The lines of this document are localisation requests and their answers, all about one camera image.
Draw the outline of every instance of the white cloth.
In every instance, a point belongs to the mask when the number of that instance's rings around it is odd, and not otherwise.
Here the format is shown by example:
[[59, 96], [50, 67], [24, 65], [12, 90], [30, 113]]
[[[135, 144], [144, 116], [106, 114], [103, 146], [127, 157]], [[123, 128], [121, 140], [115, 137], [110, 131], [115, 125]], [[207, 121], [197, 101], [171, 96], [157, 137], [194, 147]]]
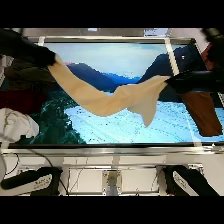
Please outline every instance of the white cloth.
[[142, 115], [148, 126], [156, 112], [160, 92], [167, 85], [169, 76], [154, 76], [140, 83], [120, 86], [112, 96], [76, 77], [56, 55], [56, 63], [48, 66], [58, 84], [80, 106], [98, 116], [109, 116], [125, 108]]
[[0, 142], [17, 142], [21, 135], [36, 137], [38, 124], [28, 115], [9, 108], [0, 109]]

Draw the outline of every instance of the sky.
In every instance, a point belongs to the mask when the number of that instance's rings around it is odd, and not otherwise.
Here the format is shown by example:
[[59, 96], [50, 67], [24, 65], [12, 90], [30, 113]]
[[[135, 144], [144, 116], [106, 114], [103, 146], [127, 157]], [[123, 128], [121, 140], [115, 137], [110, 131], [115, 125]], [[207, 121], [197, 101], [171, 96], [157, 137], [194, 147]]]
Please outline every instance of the sky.
[[141, 77], [159, 54], [167, 53], [165, 44], [138, 43], [45, 43], [64, 62], [85, 63], [97, 71]]

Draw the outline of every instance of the screen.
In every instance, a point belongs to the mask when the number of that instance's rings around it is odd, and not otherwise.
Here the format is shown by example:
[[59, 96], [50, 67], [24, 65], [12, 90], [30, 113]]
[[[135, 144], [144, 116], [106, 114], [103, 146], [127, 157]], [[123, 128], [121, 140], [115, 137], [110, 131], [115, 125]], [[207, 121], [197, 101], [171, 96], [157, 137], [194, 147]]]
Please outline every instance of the screen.
[[[165, 44], [140, 43], [45, 43], [61, 56], [80, 79], [112, 95], [116, 88], [138, 84], [155, 75], [173, 76]], [[204, 63], [193, 45], [172, 44], [180, 72]], [[221, 124], [224, 112], [212, 96]], [[157, 112], [146, 127], [141, 115], [124, 109], [107, 117], [96, 116], [79, 106], [60, 86], [52, 89], [40, 113], [31, 117], [40, 134], [20, 144], [114, 144], [183, 143], [223, 141], [224, 136], [203, 137], [181, 97], [167, 86], [160, 94]]]

